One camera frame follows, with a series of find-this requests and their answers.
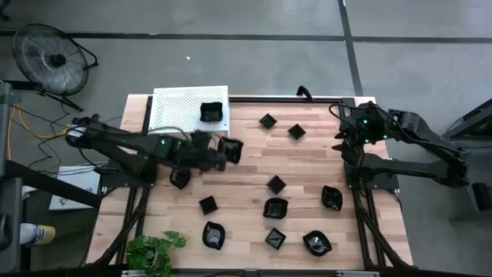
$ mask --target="cable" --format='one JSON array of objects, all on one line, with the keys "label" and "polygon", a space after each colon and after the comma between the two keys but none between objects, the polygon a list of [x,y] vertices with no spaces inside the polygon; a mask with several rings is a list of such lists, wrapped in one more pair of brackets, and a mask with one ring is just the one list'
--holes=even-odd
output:
[{"label": "cable", "polygon": [[[101,165],[101,166],[104,166],[106,164],[108,164],[107,162],[95,162],[96,165]],[[83,164],[80,164],[80,165],[74,165],[74,166],[83,166],[83,165],[90,165],[88,162],[86,163],[83,163]],[[80,170],[89,170],[89,169],[69,169],[69,170],[63,170],[63,171],[58,171],[58,172],[49,172],[47,171],[46,169],[45,170],[40,170],[38,172],[40,173],[43,173],[43,174],[59,174],[59,173],[67,173],[67,172],[78,172]]]},{"label": "cable", "polygon": [[123,116],[117,116],[117,117],[115,117],[115,118],[108,119],[108,120],[106,120],[106,121],[105,121],[105,122],[103,122],[103,123],[108,123],[108,122],[110,122],[110,121],[113,121],[113,120],[115,120],[115,119],[122,118],[122,117],[123,117]]},{"label": "cable", "polygon": [[[20,123],[16,122],[14,119],[12,119],[12,122],[14,122],[15,124],[17,124],[17,125],[21,126],[24,130],[26,130],[26,131],[30,132],[30,133],[31,133],[34,137],[36,137],[37,139],[41,140],[41,141],[42,141],[42,143],[38,144],[38,148],[39,148],[39,150],[40,150],[41,152],[43,152],[43,154],[45,154],[45,156],[47,156],[47,157],[51,158],[51,156],[50,156],[50,155],[48,155],[48,153],[46,153],[46,151],[45,151],[45,150],[43,150],[43,149],[41,148],[41,144],[43,144],[43,142],[45,142],[42,138],[39,138],[38,136],[36,136],[36,134],[35,134],[35,133],[33,133],[33,132],[31,132],[31,131],[27,130],[24,126],[22,126],[22,124],[20,124]],[[57,153],[57,152],[56,152],[56,151],[55,151],[55,150],[54,150],[54,149],[53,149],[53,148],[52,148],[49,144],[46,144],[46,146],[48,146],[48,147],[49,147],[49,148],[53,151],[53,153],[55,153],[56,157],[58,158],[58,163],[57,163],[57,165],[56,165],[56,166],[60,165],[60,164],[62,163],[62,161],[61,161],[60,156],[58,155],[58,153]]]},{"label": "cable", "polygon": [[[33,131],[32,131],[32,130],[31,130],[31,129],[27,126],[27,124],[25,124],[25,122],[24,122],[24,118],[23,118],[23,116],[22,116],[22,111],[23,111],[23,110],[19,107],[19,105],[14,105],[14,109],[18,109],[18,110],[19,110],[19,112],[18,112],[18,116],[19,116],[19,118],[21,119],[21,123],[22,123],[22,125],[24,126],[24,128],[25,128],[26,130],[28,130],[29,132],[33,133],[33,134],[34,134],[35,136],[37,136],[38,138],[41,138],[41,139],[50,139],[50,138],[52,138],[52,137],[54,137],[54,136],[56,136],[56,135],[66,134],[66,132],[67,132],[67,130],[68,130],[68,128],[69,128],[68,126],[63,126],[63,125],[60,125],[60,126],[64,127],[65,129],[64,129],[62,132],[59,132],[58,134],[54,134],[54,135],[37,135],[37,134],[35,134],[35,133],[34,133],[34,132],[33,132]],[[56,120],[54,120],[54,121],[49,121],[49,122],[50,122],[50,127],[52,127],[52,125],[53,125],[53,124],[59,125],[59,124],[58,124],[58,123],[56,123],[56,122],[57,122],[58,120],[63,119],[63,118],[64,118],[64,117],[66,117],[67,115],[63,115],[61,118],[56,119]]]},{"label": "cable", "polygon": [[333,107],[333,106],[336,106],[336,104],[330,105],[330,107],[328,107],[328,111],[331,113],[331,115],[333,115],[334,117],[336,117],[336,118],[340,119],[340,121],[345,122],[345,123],[347,123],[348,125],[350,125],[350,123],[348,123],[348,121],[347,121],[347,120],[343,119],[342,117],[340,117],[339,115],[337,115],[337,114],[335,114],[333,111],[331,111],[331,107]]},{"label": "cable", "polygon": [[[11,107],[14,107],[14,108],[17,108],[18,110],[20,110],[20,111],[22,111],[22,112],[25,112],[26,114],[28,114],[28,115],[30,115],[30,116],[34,116],[34,117],[39,118],[39,119],[41,119],[41,120],[44,120],[44,121],[46,121],[46,122],[50,122],[50,123],[52,122],[52,121],[51,121],[51,120],[49,120],[49,119],[46,119],[46,118],[43,118],[43,117],[41,117],[41,116],[39,116],[39,115],[35,115],[35,114],[33,114],[33,113],[27,112],[27,111],[25,111],[24,109],[22,109],[22,108],[20,108],[20,107],[15,107],[15,105],[10,105],[10,106],[11,106]],[[55,125],[58,125],[58,126],[63,127],[63,128],[66,128],[66,127],[67,127],[67,126],[65,126],[65,125],[61,125],[61,124],[58,124],[58,123],[55,123]]]},{"label": "cable", "polygon": [[398,197],[396,192],[394,192],[392,189],[387,189],[386,191],[392,194],[397,199],[398,204],[400,205],[400,211],[403,211],[403,206],[401,205],[400,197]]},{"label": "cable", "polygon": [[7,159],[12,160],[12,120],[14,118],[16,109],[12,110],[10,114],[10,120],[8,121],[8,131],[7,131]]},{"label": "cable", "polygon": [[149,133],[150,132],[155,132],[155,131],[160,131],[160,130],[165,130],[165,129],[174,129],[174,130],[178,130],[183,136],[184,138],[186,139],[186,141],[188,142],[188,144],[191,146],[191,148],[196,152],[197,149],[194,148],[193,146],[193,143],[191,143],[190,139],[186,136],[186,133],[185,131],[183,131],[181,128],[178,128],[178,127],[174,127],[174,126],[165,126],[165,127],[159,127],[159,128],[155,128],[155,129],[152,129],[150,131],[148,131]]},{"label": "cable", "polygon": [[82,149],[78,149],[78,151],[80,152],[80,155],[82,155],[82,158],[84,158],[84,160],[86,160],[88,163],[90,163],[96,169],[100,169],[94,162],[92,162],[90,159],[87,159],[87,157],[84,155],[84,152],[82,151]]},{"label": "cable", "polygon": [[[39,143],[38,143],[38,148],[39,148],[39,149],[41,149],[41,145],[46,144],[46,142],[49,142],[49,141],[51,141],[51,140],[53,140],[53,139],[60,138],[60,137],[62,137],[62,136],[65,136],[65,134],[62,134],[62,135],[55,135],[55,136],[53,136],[53,137],[51,137],[51,138],[48,138],[48,139],[46,139],[46,140],[44,140],[44,141],[42,140],[41,142],[39,142]],[[52,150],[53,150],[53,152],[55,153],[55,155],[58,157],[58,163],[57,163],[57,165],[53,165],[52,167],[49,167],[49,168],[47,168],[47,169],[43,169],[43,170],[54,169],[54,168],[58,167],[58,166],[62,163],[62,160],[61,160],[61,159],[60,159],[60,157],[58,156],[58,153],[56,153],[54,149],[52,149]],[[49,158],[51,158],[51,156],[49,156],[49,157],[45,157],[44,159],[39,159],[38,161],[34,161],[34,162],[32,162],[31,164],[29,164],[29,166],[28,166],[28,167],[29,167],[29,168],[31,168],[31,166],[33,166],[34,164],[36,164],[36,163],[38,163],[38,162],[42,162],[42,161],[44,161],[44,160],[46,160],[46,159],[49,159]]]}]

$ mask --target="fan stand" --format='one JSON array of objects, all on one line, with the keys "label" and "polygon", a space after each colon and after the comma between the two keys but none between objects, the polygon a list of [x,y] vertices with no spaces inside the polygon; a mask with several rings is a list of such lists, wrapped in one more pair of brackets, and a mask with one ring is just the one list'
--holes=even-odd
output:
[{"label": "fan stand", "polygon": [[29,90],[29,91],[37,91],[40,96],[48,96],[49,98],[62,103],[63,105],[67,105],[70,108],[73,108],[77,111],[83,112],[84,109],[79,107],[74,102],[68,100],[65,96],[56,97],[47,92],[40,90],[40,85],[34,82],[23,82],[23,81],[9,81],[3,80],[3,82],[9,83],[12,86],[12,90]]}]

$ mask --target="fan guard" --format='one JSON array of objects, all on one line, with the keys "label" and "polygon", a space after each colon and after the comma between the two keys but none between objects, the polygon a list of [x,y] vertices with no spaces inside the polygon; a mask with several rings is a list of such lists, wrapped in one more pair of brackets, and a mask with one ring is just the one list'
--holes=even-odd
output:
[{"label": "fan guard", "polygon": [[15,33],[13,53],[22,74],[36,84],[37,90],[69,96],[84,88],[88,68],[97,65],[88,66],[82,49],[56,28],[29,24]]}]

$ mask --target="white pegboard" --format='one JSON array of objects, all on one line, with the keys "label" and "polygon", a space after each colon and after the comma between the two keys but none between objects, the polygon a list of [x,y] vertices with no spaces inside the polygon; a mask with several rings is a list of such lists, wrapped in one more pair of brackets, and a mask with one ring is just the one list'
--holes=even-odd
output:
[{"label": "white pegboard", "polygon": [[[201,103],[222,102],[224,114],[221,122],[205,123],[200,121]],[[207,132],[227,132],[229,134],[229,95],[226,85],[154,88],[151,120],[148,131],[174,126],[185,132],[202,130]],[[163,129],[154,133],[176,133],[174,129]]]}]

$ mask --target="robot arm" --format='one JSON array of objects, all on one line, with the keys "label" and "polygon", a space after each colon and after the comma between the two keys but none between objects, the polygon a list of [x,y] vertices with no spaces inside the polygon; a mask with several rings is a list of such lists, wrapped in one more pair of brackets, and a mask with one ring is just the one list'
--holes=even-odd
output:
[{"label": "robot arm", "polygon": [[[431,178],[451,188],[468,185],[467,164],[461,149],[432,132],[419,115],[398,110],[386,112],[372,102],[352,109],[351,116],[343,118],[340,133],[335,136],[344,142],[332,149],[342,151],[343,160],[364,182],[371,181],[377,174],[387,173]],[[364,145],[385,139],[419,145],[440,161],[403,162],[364,153]]]}]

